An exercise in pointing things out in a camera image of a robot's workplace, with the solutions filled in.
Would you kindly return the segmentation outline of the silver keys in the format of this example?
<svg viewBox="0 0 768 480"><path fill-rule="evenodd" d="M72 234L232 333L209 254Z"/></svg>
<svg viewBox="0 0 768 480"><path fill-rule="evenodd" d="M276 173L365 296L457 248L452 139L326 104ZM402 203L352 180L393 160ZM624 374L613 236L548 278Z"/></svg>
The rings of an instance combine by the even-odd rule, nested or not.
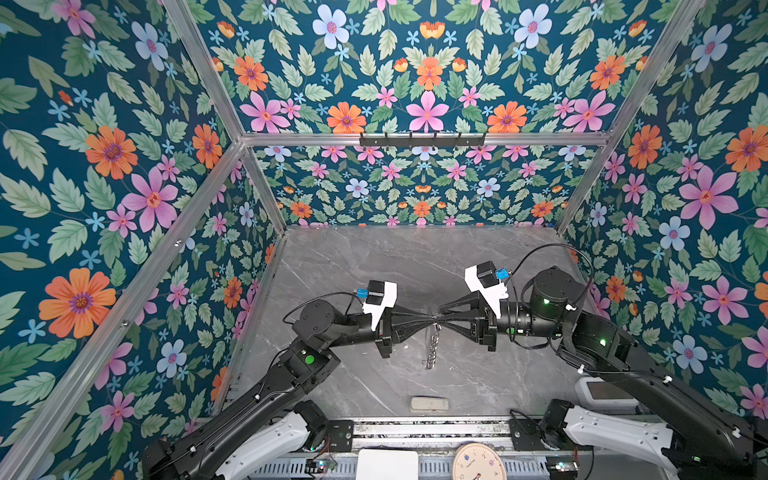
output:
<svg viewBox="0 0 768 480"><path fill-rule="evenodd" d="M427 356L425 359L425 369L432 370L437 360L437 351L440 341L441 326L437 323L428 328L427 333Z"/></svg>

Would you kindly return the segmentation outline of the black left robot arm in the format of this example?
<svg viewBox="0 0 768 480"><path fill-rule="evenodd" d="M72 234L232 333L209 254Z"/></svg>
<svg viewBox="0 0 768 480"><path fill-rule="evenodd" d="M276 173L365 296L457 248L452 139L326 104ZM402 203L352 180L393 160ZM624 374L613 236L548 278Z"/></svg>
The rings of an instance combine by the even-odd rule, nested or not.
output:
<svg viewBox="0 0 768 480"><path fill-rule="evenodd" d="M322 298L305 303L291 324L294 339L264 376L192 433L148 447L145 477L245 479L287 453L327 447L328 419L308 396L340 365L334 347L374 343L387 356L393 344L436 321L395 306L345 314Z"/></svg>

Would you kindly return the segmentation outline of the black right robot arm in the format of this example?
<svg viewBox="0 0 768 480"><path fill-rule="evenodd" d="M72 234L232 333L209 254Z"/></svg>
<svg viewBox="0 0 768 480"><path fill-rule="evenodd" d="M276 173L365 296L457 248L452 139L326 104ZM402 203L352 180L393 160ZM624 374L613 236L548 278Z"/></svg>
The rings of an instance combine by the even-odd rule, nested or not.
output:
<svg viewBox="0 0 768 480"><path fill-rule="evenodd" d="M587 286L553 266L525 285L527 301L507 287L511 278L490 262L470 267L470 292L445 304L436 321L488 347L505 334L556 342L556 354L580 372L614 385L660 419L642 424L552 402L552 426L573 443L642 459L680 479L764 479L767 423L746 420L715 405L658 364L629 333L583 310Z"/></svg>

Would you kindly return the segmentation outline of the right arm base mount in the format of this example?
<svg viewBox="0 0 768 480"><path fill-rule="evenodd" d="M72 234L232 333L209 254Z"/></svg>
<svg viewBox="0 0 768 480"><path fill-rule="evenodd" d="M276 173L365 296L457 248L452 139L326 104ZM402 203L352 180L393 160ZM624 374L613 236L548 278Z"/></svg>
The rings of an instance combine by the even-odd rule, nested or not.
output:
<svg viewBox="0 0 768 480"><path fill-rule="evenodd" d="M609 415L554 399L540 417L511 408L508 426L517 451L603 449L678 471L666 456L674 430L653 417Z"/></svg>

